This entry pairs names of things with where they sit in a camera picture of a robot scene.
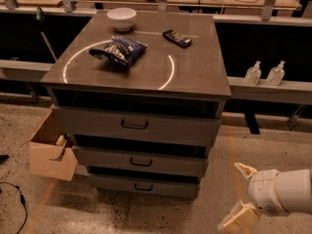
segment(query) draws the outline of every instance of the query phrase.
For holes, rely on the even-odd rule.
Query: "countertop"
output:
[[[133,28],[119,32],[106,11],[98,11],[58,59],[42,82],[46,85],[196,95],[229,98],[222,54],[212,16],[186,13],[137,12]],[[192,39],[186,49],[167,41],[162,32],[173,29]],[[128,71],[117,71],[89,54],[113,35],[123,35],[148,46]]]

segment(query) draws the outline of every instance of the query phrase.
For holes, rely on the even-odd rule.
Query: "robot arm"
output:
[[[268,216],[287,216],[291,213],[312,214],[311,170],[258,172],[255,168],[241,163],[236,163],[235,167],[249,181],[248,196],[251,202],[247,205],[242,202],[236,204],[218,226],[219,232],[236,233],[244,227],[257,223],[260,216],[254,217],[253,214]]]

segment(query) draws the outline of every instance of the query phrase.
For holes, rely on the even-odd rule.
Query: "drawer front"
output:
[[[138,172],[202,177],[208,159],[75,146],[81,165]]]
[[[211,147],[217,119],[200,119],[114,111],[55,108],[61,128],[69,134]]]
[[[112,175],[90,175],[88,182],[96,188],[190,199],[195,199],[199,191],[199,185],[194,183],[163,182]]]

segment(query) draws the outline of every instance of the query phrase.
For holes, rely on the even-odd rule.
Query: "cardboard box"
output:
[[[34,175],[72,180],[78,161],[71,148],[57,145],[62,135],[52,109],[35,128],[29,143],[29,169]]]

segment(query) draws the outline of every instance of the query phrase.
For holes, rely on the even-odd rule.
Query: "snack bag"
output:
[[[89,53],[97,59],[105,59],[116,66],[129,69],[144,53],[147,46],[135,40],[112,36],[111,41],[100,49],[90,49]]]

